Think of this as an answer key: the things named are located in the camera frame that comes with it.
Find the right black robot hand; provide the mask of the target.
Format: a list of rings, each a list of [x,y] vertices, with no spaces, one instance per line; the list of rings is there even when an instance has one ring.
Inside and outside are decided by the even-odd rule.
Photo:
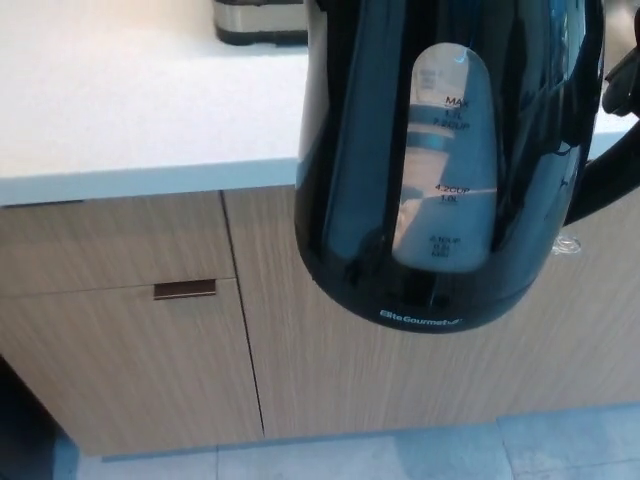
[[[634,47],[605,77],[602,107],[607,114],[639,116],[639,47]]]

